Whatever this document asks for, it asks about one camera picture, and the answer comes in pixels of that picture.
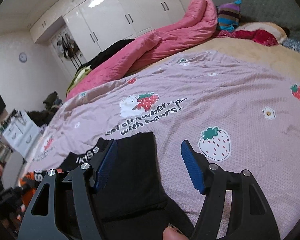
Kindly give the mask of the person's right hand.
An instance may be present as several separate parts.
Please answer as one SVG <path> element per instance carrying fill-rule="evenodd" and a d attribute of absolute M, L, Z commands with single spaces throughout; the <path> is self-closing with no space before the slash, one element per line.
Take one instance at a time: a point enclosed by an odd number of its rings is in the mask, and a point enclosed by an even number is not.
<path fill-rule="evenodd" d="M 163 231 L 163 240 L 188 240 L 188 238 L 175 226 L 168 224 L 168 227 Z"/>

